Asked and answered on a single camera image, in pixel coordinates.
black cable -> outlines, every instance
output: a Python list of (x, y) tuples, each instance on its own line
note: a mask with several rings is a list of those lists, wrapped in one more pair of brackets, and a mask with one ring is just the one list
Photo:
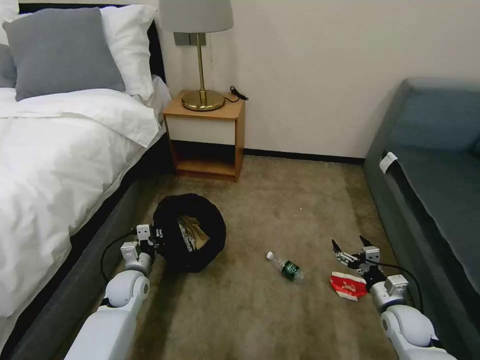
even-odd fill
[(415, 286), (416, 286), (416, 291), (418, 292), (418, 310), (422, 314), (424, 313), (424, 298), (422, 297), (422, 291), (420, 290), (420, 284), (417, 281), (417, 278), (410, 271), (408, 271), (406, 268), (398, 266), (398, 265), (390, 265), (390, 264), (386, 264), (386, 263), (383, 263), (383, 262), (376, 262), (376, 261), (372, 261), (372, 260), (368, 260), (368, 259), (365, 259), (365, 261), (367, 263), (383, 266), (383, 267), (386, 267), (386, 268), (398, 269), (398, 270), (401, 270), (401, 271), (405, 272), (408, 276), (410, 276), (413, 279), (413, 282), (415, 283)]
[(108, 284), (109, 282), (109, 279), (107, 277), (107, 275), (105, 275), (105, 271), (104, 271), (104, 258), (105, 258), (105, 255), (107, 254), (107, 251), (108, 249), (110, 249), (113, 245), (115, 245), (116, 243), (118, 243), (120, 240), (122, 239), (125, 239), (126, 237), (130, 236), (130, 235), (135, 235), (137, 232), (135, 231), (135, 229), (131, 229), (130, 232), (120, 236), (119, 238), (115, 239), (114, 241), (112, 241), (111, 243), (109, 243), (106, 248), (103, 250), (103, 252), (101, 253), (101, 257), (100, 257), (100, 273), (101, 273), (101, 277), (103, 278), (103, 281), (105, 281), (105, 284)]
[(227, 99), (227, 100), (228, 100), (229, 102), (231, 102), (231, 103), (236, 103), (236, 102), (238, 102), (238, 101), (240, 100), (239, 97), (237, 97), (236, 100), (230, 100), (228, 97), (225, 97), (225, 99)]
[(249, 99), (245, 95), (242, 95), (241, 93), (239, 93), (239, 91), (235, 88), (235, 86), (230, 86), (230, 92), (237, 97), (236, 100), (230, 100), (228, 97), (225, 98), (231, 103), (236, 103), (240, 99), (245, 100), (245, 101), (247, 101)]

white tag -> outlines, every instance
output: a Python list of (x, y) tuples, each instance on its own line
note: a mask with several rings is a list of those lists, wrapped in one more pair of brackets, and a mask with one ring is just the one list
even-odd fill
[(389, 169), (390, 165), (393, 164), (393, 162), (397, 161), (399, 158), (395, 156), (393, 152), (389, 152), (386, 154), (386, 156), (380, 161), (380, 170), (386, 174), (387, 170)]

nightstand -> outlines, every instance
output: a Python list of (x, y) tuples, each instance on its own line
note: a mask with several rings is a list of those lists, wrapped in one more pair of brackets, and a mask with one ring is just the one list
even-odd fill
[(163, 110), (175, 174), (238, 181), (244, 159), (245, 102), (226, 100), (217, 110), (192, 111), (182, 106), (184, 93)]

table lamp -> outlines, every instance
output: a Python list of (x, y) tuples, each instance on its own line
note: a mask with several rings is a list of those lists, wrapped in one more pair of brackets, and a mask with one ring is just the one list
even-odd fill
[(182, 105), (194, 111), (221, 108), (225, 97), (219, 92), (205, 90), (200, 34), (220, 32), (234, 26), (230, 0), (160, 0), (160, 19), (162, 30), (196, 33), (200, 90), (187, 92), (181, 99)]

headboard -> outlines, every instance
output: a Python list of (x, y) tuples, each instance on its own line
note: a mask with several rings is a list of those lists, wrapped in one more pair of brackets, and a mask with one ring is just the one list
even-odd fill
[[(69, 3), (21, 3), (20, 14), (34, 13), (42, 9), (78, 9), (78, 8), (104, 8), (107, 6), (122, 7), (124, 4), (69, 4)], [(153, 75), (161, 77), (167, 83), (165, 78), (164, 59), (162, 57), (162, 48), (160, 38), (157, 32), (155, 22), (152, 22), (148, 29), (148, 39), (150, 40), (150, 71)]]

